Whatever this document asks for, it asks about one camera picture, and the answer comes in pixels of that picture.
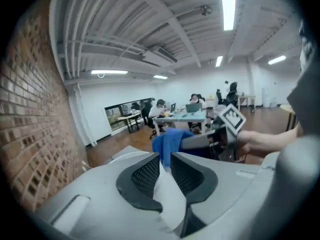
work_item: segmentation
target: desk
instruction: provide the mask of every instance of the desk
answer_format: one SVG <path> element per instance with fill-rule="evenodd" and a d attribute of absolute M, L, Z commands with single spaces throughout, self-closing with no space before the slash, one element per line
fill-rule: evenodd
<path fill-rule="evenodd" d="M 136 110 L 136 111 L 137 111 L 137 113 L 135 113 L 135 114 L 132 114 L 132 115 L 129 115 L 129 116 L 120 116 L 120 117 L 118 117 L 118 120 L 124 120 L 125 121 L 125 124 L 126 124 L 126 126 L 128 127 L 128 130 L 129 130 L 129 133 L 132 133 L 134 131 L 134 129 L 132 128 L 132 124 L 131 124 L 130 119 L 135 120 L 136 128 L 139 131 L 137 117 L 138 116 L 142 117 L 142 115 L 141 115 L 141 111 L 140 110 Z"/>
<path fill-rule="evenodd" d="M 166 116 L 162 118 L 154 118 L 153 124 L 155 126 L 156 135 L 160 136 L 159 126 L 160 123 L 174 123 L 174 122 L 197 122 L 201 123 L 202 134 L 205 133 L 206 128 L 206 111 L 196 112 L 196 113 L 176 113 L 173 116 Z"/>
<path fill-rule="evenodd" d="M 283 105 L 280 105 L 280 108 L 289 113 L 288 123 L 286 125 L 286 130 L 285 130 L 287 132 L 290 129 L 292 115 L 293 115 L 293 120 L 292 120 L 291 129 L 295 128 L 295 126 L 296 126 L 297 116 L 290 105 L 283 104 Z"/>
<path fill-rule="evenodd" d="M 240 99 L 246 100 L 246 107 L 249 107 L 249 99 L 253 100 L 254 109 L 256 109 L 256 96 L 255 95 L 239 95 L 238 96 L 238 110 L 240 110 Z"/>

